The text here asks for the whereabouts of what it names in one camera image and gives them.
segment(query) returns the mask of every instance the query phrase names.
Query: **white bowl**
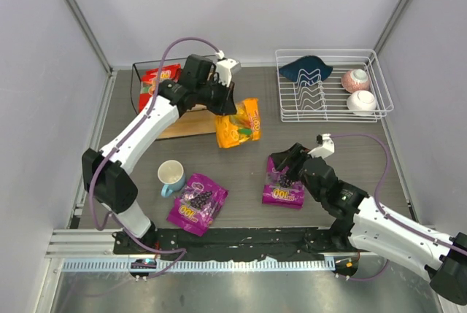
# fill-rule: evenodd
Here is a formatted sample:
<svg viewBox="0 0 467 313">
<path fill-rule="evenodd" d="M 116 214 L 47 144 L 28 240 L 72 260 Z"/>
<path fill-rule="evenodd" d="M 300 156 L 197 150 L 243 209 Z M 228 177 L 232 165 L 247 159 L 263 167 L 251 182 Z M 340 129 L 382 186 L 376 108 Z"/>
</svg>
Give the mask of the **white bowl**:
<svg viewBox="0 0 467 313">
<path fill-rule="evenodd" d="M 371 116 L 377 108 L 377 100 L 367 90 L 357 90 L 347 98 L 347 107 L 357 116 Z"/>
</svg>

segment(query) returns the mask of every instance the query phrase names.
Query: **red snack bag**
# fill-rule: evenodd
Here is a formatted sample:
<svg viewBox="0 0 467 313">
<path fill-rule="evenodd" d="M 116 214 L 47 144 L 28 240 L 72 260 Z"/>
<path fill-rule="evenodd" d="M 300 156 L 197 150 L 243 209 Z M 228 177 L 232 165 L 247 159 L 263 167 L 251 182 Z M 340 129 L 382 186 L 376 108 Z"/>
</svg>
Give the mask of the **red snack bag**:
<svg viewBox="0 0 467 313">
<path fill-rule="evenodd" d="M 165 66 L 162 69 L 161 81 L 173 80 L 177 81 L 180 77 L 182 66 L 179 63 Z M 138 111 L 141 112 L 148 101 L 153 97 L 155 90 L 155 78 L 158 75 L 159 68 L 147 70 L 146 75 L 141 78 L 141 90 L 139 91 Z"/>
</svg>

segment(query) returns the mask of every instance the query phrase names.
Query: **purple snack bag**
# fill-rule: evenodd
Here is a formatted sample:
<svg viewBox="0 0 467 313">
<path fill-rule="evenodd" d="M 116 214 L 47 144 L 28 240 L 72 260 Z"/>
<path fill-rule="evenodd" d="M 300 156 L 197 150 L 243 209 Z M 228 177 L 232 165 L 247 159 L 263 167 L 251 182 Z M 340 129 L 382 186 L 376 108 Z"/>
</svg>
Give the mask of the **purple snack bag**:
<svg viewBox="0 0 467 313">
<path fill-rule="evenodd" d="M 202 236 L 222 208 L 228 191 L 203 174 L 195 173 L 174 200 L 167 220 L 185 231 Z"/>
<path fill-rule="evenodd" d="M 304 204 L 305 190 L 300 182 L 292 182 L 286 176 L 288 168 L 276 171 L 271 156 L 266 167 L 266 184 L 263 190 L 263 204 L 301 209 Z"/>
</svg>

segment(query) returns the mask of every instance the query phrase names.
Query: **pink patterned bowl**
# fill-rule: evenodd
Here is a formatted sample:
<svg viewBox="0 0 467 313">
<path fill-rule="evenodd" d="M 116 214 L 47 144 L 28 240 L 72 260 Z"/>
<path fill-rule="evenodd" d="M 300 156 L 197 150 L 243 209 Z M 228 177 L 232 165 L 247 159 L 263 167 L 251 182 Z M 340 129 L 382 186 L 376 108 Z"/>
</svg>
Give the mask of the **pink patterned bowl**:
<svg viewBox="0 0 467 313">
<path fill-rule="evenodd" d="M 341 84 L 349 93 L 370 89 L 370 79 L 364 70 L 349 70 L 341 78 Z"/>
</svg>

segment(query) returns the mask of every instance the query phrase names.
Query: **wooden cutting board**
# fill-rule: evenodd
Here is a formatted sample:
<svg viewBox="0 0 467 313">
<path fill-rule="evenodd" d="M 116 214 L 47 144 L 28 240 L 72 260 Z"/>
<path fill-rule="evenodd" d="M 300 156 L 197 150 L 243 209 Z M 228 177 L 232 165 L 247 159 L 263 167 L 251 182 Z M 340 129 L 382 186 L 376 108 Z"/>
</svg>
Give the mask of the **wooden cutting board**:
<svg viewBox="0 0 467 313">
<path fill-rule="evenodd" d="M 194 107 L 192 111 L 186 112 L 176 123 L 162 132 L 157 140 L 215 133 L 214 118 L 215 115 L 204 107 Z"/>
</svg>

